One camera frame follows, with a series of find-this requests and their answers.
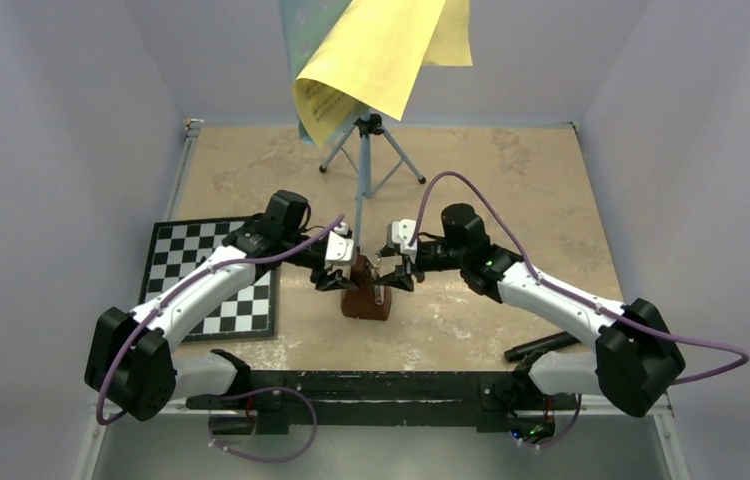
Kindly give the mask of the clear plastic metronome cover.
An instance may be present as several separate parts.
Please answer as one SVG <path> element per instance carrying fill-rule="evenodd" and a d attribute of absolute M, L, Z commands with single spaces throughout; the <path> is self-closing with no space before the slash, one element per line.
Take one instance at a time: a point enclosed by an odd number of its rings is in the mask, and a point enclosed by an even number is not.
<path fill-rule="evenodd" d="M 391 292 L 387 286 L 378 283 L 380 276 L 380 267 L 372 264 L 370 266 L 370 280 L 374 304 L 389 309 L 391 305 Z"/>

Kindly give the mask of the brown wooden metronome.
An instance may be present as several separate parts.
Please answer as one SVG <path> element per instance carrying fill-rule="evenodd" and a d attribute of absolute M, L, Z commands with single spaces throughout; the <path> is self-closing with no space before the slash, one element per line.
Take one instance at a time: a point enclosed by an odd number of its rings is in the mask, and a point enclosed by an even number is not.
<path fill-rule="evenodd" d="M 372 284 L 370 280 L 370 266 L 372 263 L 365 255 L 359 255 L 356 263 L 349 271 L 349 279 L 358 287 L 356 291 L 345 290 L 341 294 L 340 310 L 344 317 L 351 319 L 387 321 L 392 308 L 389 309 L 374 304 Z"/>

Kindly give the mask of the yellow sheet music paper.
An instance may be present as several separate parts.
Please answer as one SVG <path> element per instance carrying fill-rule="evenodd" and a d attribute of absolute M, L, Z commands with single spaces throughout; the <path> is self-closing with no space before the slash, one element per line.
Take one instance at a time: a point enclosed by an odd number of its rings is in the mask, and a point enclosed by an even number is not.
<path fill-rule="evenodd" d="M 323 146 L 372 108 L 403 117 L 424 66 L 470 67 L 468 1 L 282 1 L 300 138 Z"/>

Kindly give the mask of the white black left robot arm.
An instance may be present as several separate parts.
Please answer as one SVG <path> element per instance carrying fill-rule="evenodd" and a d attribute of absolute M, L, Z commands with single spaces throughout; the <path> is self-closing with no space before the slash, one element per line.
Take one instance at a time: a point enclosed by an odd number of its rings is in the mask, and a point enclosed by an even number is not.
<path fill-rule="evenodd" d="M 306 197 L 278 190 L 264 211 L 168 289 L 128 311 L 101 313 L 84 372 L 97 393 L 97 422 L 109 425 L 125 415 L 147 421 L 169 401 L 193 397 L 212 397 L 226 409 L 243 405 L 255 388 L 245 361 L 224 350 L 183 361 L 174 353 L 224 301 L 284 263 L 309 269 L 319 291 L 353 288 L 342 273 L 356 256 L 348 224 L 338 215 L 309 235 L 304 220 L 310 211 Z"/>

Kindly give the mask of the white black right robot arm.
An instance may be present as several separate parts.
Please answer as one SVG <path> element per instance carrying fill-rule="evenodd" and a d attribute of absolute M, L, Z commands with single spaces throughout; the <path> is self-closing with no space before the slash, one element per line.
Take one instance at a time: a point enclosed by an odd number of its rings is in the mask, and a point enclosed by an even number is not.
<path fill-rule="evenodd" d="M 494 243 L 469 204 L 447 206 L 441 225 L 442 234 L 424 241 L 416 221 L 390 222 L 379 254 L 400 262 L 378 284 L 411 292 L 428 272 L 456 271 L 474 293 L 546 320 L 587 348 L 529 355 L 512 381 L 520 404 L 535 407 L 556 394 L 601 395 L 640 418 L 684 371 L 686 361 L 653 303 L 625 304 L 545 276 L 525 255 Z"/>

